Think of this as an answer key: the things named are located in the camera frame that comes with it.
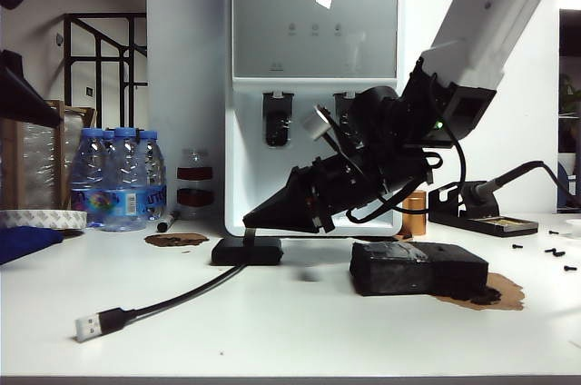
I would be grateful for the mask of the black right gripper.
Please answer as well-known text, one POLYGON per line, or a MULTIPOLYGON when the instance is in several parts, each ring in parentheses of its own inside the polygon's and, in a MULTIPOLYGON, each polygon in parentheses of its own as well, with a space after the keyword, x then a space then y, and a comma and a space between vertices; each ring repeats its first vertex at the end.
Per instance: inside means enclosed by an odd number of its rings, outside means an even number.
POLYGON ((343 213, 352 224, 371 222, 396 210, 430 179, 429 153, 405 149, 393 155, 359 149, 317 158, 304 170, 293 167, 286 184, 243 217, 246 228, 318 233, 335 229, 332 216, 343 213))

